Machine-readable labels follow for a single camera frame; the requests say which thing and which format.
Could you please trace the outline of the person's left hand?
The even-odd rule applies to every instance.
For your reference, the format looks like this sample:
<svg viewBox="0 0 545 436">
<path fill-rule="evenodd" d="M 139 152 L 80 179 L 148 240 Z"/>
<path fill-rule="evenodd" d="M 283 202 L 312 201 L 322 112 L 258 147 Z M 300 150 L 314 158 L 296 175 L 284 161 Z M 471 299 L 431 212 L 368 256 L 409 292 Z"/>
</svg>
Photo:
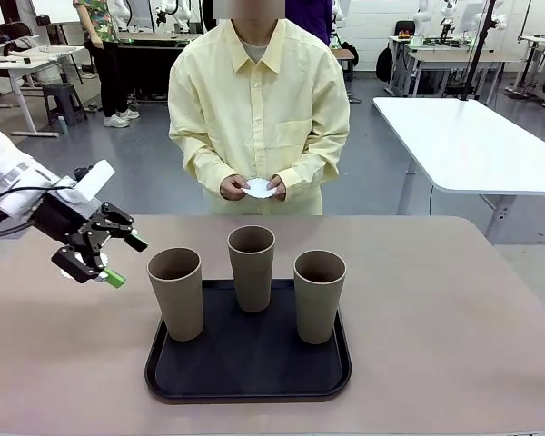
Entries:
<svg viewBox="0 0 545 436">
<path fill-rule="evenodd" d="M 276 200 L 284 201 L 286 199 L 286 187 L 278 174 L 268 182 L 267 189 L 273 191 L 273 197 Z"/>
</svg>

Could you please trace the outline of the person's right hand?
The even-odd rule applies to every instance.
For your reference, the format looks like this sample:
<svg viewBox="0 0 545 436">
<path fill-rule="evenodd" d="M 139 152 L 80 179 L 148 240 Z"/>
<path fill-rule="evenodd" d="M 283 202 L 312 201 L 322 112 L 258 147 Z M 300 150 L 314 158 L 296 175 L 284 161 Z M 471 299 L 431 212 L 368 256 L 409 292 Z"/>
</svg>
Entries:
<svg viewBox="0 0 545 436">
<path fill-rule="evenodd" d="M 240 201 L 249 189 L 246 180 L 239 174 L 226 177 L 220 184 L 220 195 L 227 201 Z"/>
</svg>

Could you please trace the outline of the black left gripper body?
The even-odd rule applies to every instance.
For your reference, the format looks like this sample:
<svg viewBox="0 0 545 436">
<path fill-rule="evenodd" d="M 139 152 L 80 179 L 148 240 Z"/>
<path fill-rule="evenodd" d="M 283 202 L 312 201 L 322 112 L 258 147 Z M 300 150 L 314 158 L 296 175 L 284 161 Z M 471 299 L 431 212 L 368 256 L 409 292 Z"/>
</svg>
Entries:
<svg viewBox="0 0 545 436">
<path fill-rule="evenodd" d="M 83 228 L 99 212 L 97 198 L 87 203 L 69 203 L 58 193 L 44 193 L 28 216 L 27 222 L 63 245 L 87 245 Z"/>
</svg>

